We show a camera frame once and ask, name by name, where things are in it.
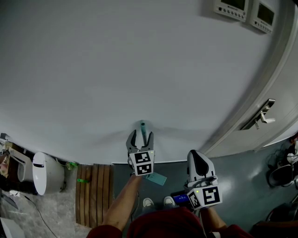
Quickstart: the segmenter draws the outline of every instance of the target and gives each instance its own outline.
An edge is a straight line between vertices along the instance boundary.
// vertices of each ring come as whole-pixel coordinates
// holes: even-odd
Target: white shoe
[[[145,198],[143,200],[143,207],[146,207],[146,206],[154,206],[154,203],[150,198]]]
[[[175,205],[175,202],[173,200],[173,198],[171,196],[167,196],[164,198],[163,200],[163,204],[166,205],[166,204],[172,204],[173,206]]]

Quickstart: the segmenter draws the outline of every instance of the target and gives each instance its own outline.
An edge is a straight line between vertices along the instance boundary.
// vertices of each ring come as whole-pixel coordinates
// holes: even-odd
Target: wooden slat
[[[104,174],[104,165],[98,165],[97,200],[96,200],[97,225],[101,225],[102,224],[103,174]]]
[[[81,179],[86,179],[86,165],[82,165]],[[80,189],[80,224],[85,225],[85,183],[81,183]]]
[[[82,166],[79,165],[76,175],[77,179],[81,178],[81,172]],[[80,224],[80,187],[81,183],[77,181],[75,186],[75,222],[78,224]]]
[[[112,205],[114,201],[114,166],[110,166],[110,182],[109,182],[109,196],[108,196],[108,207]]]
[[[110,184],[110,166],[104,166],[103,189],[102,189],[102,217],[104,218],[108,211],[108,197]]]
[[[90,215],[89,215],[89,200],[90,200],[90,177],[91,177],[92,166],[88,165],[86,168],[86,180],[89,183],[85,185],[85,226],[90,227]]]
[[[90,191],[90,226],[91,228],[97,227],[97,216],[96,216],[96,197],[97,197],[97,175],[98,165],[92,167],[92,178],[91,178],[91,191]]]

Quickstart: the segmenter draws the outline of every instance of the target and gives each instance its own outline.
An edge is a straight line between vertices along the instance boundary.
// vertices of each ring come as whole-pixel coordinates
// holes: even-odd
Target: gray floor
[[[294,185],[283,188],[270,188],[265,174],[267,163],[272,163],[281,143],[264,148],[257,153],[245,152],[238,155],[213,159],[219,184],[223,189],[223,203],[215,209],[227,224],[238,224],[244,230],[258,221],[265,219],[267,214],[277,205],[290,201],[297,193]],[[139,193],[140,206],[136,216],[140,214],[142,200],[150,197],[160,207],[163,197],[183,189],[187,179],[186,163],[155,164],[155,171],[167,177],[164,186],[143,179]],[[127,165],[116,165],[114,191],[117,196],[131,173]],[[85,238],[89,228],[75,223],[75,181],[76,170],[66,171],[66,190],[46,196],[32,196],[32,199],[47,225],[59,238]],[[1,200],[1,216],[14,220],[24,230],[26,238],[53,238],[43,224],[34,205],[23,196],[12,197],[19,207],[16,210]]]
[[[272,154],[281,146],[282,143],[277,143],[258,152],[212,159],[223,190],[223,203],[215,206],[215,209],[228,225],[237,224],[249,231],[256,222],[265,219],[274,207],[291,201],[298,193],[295,185],[270,188],[266,182],[268,160],[273,163],[276,156]],[[140,206],[136,215],[141,212],[144,198],[149,197],[160,206],[165,196],[182,190],[187,179],[186,162],[155,164],[154,168],[155,172],[166,176],[167,181],[164,186],[145,179],[142,181]],[[115,195],[119,194],[129,179],[130,172],[127,165],[116,166]]]

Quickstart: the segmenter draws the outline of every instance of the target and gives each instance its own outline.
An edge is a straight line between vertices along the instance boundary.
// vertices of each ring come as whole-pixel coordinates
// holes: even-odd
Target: door
[[[243,103],[242,109],[246,107],[247,110],[241,111],[240,109],[235,115],[232,115],[218,134],[210,140],[210,143],[201,148],[201,151],[208,157],[219,157],[262,148],[298,120],[297,7],[292,9],[294,12],[291,32],[273,74],[270,75],[264,87],[258,86],[259,94],[254,95],[251,92],[250,97]],[[269,71],[270,67],[267,67],[263,73],[264,78]],[[275,103],[265,117],[275,119],[275,121],[262,123],[259,120],[258,129],[253,125],[247,130],[241,130],[260,111],[268,99],[275,99]]]

